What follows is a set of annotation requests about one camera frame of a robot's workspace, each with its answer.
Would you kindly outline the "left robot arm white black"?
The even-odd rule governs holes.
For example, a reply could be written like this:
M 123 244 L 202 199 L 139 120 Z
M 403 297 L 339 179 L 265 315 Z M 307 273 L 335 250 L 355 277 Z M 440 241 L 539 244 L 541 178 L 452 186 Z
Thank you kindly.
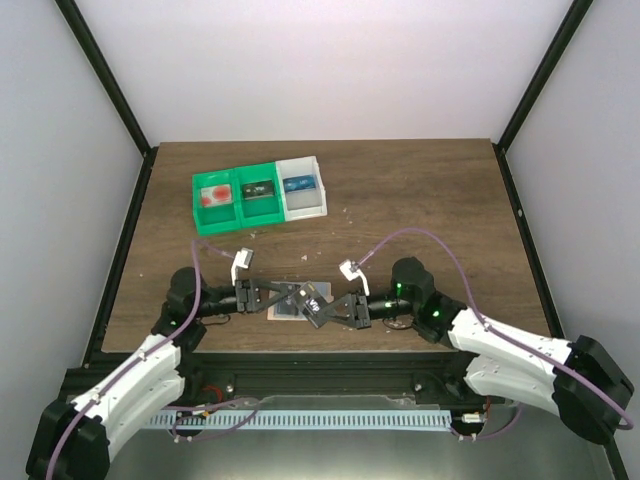
M 176 271 L 160 317 L 142 344 L 97 385 L 43 411 L 26 463 L 31 479 L 103 479 L 124 445 L 156 414 L 201 420 L 230 400 L 206 401 L 204 373 L 193 352 L 204 317 L 258 313 L 288 299 L 283 282 L 234 279 L 211 287 L 198 268 Z

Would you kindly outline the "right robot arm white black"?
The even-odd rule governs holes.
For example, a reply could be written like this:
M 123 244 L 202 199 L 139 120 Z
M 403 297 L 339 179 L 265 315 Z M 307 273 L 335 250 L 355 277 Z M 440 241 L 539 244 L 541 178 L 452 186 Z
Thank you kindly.
M 455 396 L 472 392 L 537 407 L 598 445 L 633 427 L 626 408 L 634 386 L 600 342 L 546 337 L 490 319 L 438 291 L 415 257 L 394 263 L 391 289 L 381 295 L 363 288 L 330 302 L 306 283 L 297 296 L 317 328 L 329 322 L 367 328 L 374 320 L 409 316 L 421 338 L 456 350 L 447 385 Z

